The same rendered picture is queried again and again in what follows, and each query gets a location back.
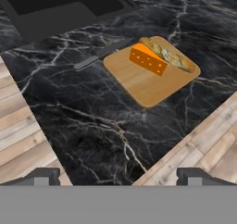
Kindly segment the orange cheese wedge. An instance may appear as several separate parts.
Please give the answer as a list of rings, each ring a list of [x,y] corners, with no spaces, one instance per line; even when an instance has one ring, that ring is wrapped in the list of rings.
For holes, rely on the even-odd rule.
[[[162,76],[168,66],[165,60],[157,56],[144,44],[134,44],[131,47],[130,61],[158,76]]]

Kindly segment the brown bread loaf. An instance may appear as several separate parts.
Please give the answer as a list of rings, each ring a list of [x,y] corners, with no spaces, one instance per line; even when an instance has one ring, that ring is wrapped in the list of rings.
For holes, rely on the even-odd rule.
[[[194,72],[194,65],[191,63],[189,59],[186,59],[184,56],[174,54],[167,48],[159,44],[153,43],[148,37],[141,37],[139,39],[139,42],[147,46],[157,56],[167,61],[170,65],[189,73]]]

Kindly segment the black kitchen knife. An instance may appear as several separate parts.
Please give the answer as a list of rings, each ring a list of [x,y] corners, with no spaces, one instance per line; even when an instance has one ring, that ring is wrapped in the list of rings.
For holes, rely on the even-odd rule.
[[[128,39],[124,39],[122,41],[119,41],[119,42],[116,42],[116,43],[112,43],[110,44],[109,46],[101,49],[101,50],[98,50],[94,56],[82,61],[81,63],[79,64],[76,64],[74,66],[74,68],[76,70],[82,70],[83,68],[86,68],[88,67],[89,65],[91,65],[93,62],[95,62],[96,60],[102,58],[102,57],[105,57],[109,54],[111,54],[112,52],[114,52],[115,50],[118,50],[120,47],[124,46],[125,44],[129,44],[133,41],[132,38],[128,38]]]

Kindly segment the black sink basin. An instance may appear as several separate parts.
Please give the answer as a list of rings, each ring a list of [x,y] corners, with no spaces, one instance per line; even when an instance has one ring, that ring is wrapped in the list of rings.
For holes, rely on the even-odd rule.
[[[132,0],[0,0],[0,5],[27,43],[138,8]]]

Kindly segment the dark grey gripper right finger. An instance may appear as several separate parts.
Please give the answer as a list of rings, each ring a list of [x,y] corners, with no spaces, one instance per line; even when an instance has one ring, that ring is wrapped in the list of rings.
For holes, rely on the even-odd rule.
[[[180,186],[235,186],[235,183],[212,177],[201,168],[177,168],[176,184]]]

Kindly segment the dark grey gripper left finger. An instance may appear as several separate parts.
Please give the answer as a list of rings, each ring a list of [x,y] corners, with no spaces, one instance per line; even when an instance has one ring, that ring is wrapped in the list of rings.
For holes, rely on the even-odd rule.
[[[1,186],[59,186],[59,168],[36,168],[28,175],[1,183]]]

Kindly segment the wooden cutting board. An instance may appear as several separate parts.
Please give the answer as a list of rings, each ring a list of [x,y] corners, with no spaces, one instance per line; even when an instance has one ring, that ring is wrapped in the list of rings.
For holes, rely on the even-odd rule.
[[[142,68],[129,60],[128,46],[104,59],[104,66],[122,88],[140,106],[153,107],[197,78],[201,69],[192,62],[194,71],[186,72],[168,64],[162,76]]]

